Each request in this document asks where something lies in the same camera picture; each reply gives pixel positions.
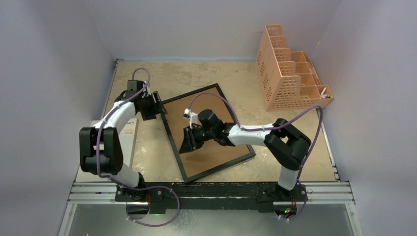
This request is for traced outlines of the black picture frame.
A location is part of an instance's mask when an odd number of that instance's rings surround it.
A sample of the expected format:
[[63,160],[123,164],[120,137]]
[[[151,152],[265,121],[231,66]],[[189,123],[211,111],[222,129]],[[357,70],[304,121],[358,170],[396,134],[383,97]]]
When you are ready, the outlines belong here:
[[251,145],[224,147],[213,140],[205,142],[202,148],[196,151],[179,153],[184,138],[183,128],[188,125],[188,122],[182,118],[183,109],[187,108],[191,100],[202,92],[212,92],[222,97],[225,96],[219,84],[212,84],[163,101],[168,113],[166,115],[161,114],[161,118],[185,183],[208,177],[247,161],[256,155]]

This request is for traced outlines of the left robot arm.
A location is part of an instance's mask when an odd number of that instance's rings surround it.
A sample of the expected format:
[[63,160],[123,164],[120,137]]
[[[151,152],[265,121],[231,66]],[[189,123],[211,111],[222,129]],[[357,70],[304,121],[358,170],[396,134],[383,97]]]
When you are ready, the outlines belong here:
[[145,198],[146,184],[141,173],[123,161],[119,134],[137,113],[143,120],[166,113],[157,91],[151,92],[144,81],[129,80],[127,89],[116,99],[110,112],[91,127],[79,132],[80,168],[101,178],[108,178],[122,188],[134,201]]

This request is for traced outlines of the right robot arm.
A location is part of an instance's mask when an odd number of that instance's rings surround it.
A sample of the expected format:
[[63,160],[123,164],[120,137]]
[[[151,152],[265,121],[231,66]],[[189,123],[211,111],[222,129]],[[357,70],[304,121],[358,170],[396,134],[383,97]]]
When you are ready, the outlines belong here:
[[295,194],[302,162],[312,142],[287,120],[279,118],[266,125],[238,125],[235,122],[223,122],[210,109],[198,114],[186,109],[183,118],[189,121],[189,125],[183,129],[180,154],[200,149],[209,140],[221,146],[266,147],[281,165],[277,196],[288,200]]

